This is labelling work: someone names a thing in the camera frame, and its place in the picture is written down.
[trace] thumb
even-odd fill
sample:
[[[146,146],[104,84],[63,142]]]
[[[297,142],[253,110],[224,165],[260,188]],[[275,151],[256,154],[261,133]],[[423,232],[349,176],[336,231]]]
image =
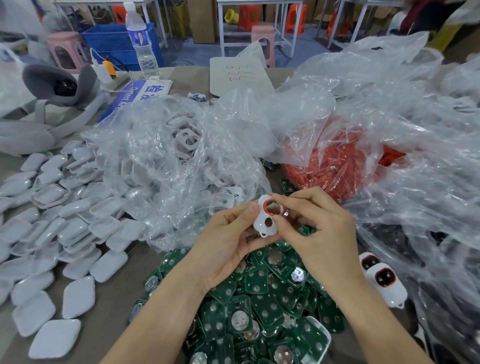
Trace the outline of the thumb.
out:
[[[248,209],[244,210],[230,226],[235,233],[241,234],[253,225],[255,219],[260,213],[260,206],[258,204],[251,204]]]
[[[304,243],[305,237],[296,231],[283,216],[273,215],[272,219],[278,227],[278,233],[280,236],[288,241],[288,243],[293,246],[295,250],[300,248],[300,246]]]

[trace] pile of circuit boards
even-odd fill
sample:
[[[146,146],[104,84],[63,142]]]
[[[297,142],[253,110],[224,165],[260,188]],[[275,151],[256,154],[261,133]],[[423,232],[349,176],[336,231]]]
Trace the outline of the pile of circuit boards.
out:
[[[298,231],[313,233],[306,226]],[[164,256],[143,282],[130,323],[188,249]],[[285,240],[246,256],[203,300],[183,344],[191,364],[313,364],[345,329],[343,314]]]

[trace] forearm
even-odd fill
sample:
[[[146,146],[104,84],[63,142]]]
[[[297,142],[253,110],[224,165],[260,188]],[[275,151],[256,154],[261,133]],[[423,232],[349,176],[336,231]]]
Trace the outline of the forearm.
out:
[[[369,364],[432,363],[367,280],[336,296]]]
[[[165,277],[102,364],[173,363],[206,292],[185,257]]]

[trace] bottle cap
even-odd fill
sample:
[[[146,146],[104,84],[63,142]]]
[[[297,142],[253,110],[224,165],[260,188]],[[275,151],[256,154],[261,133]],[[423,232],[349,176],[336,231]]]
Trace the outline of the bottle cap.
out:
[[[131,1],[124,2],[123,7],[128,12],[137,12],[137,9],[135,8],[135,3],[131,2]]]

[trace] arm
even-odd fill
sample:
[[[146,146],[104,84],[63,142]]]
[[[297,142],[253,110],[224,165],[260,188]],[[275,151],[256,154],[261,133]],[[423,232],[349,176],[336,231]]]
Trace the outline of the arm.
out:
[[[206,293],[225,280],[249,252],[278,235],[253,239],[256,202],[212,216],[195,246],[163,279],[102,364],[173,363]]]
[[[273,198],[290,209],[293,221],[318,230],[302,236],[285,218],[273,216],[280,235],[345,314],[368,362],[432,363],[363,275],[353,216],[321,188],[301,190],[290,197],[274,194]]]

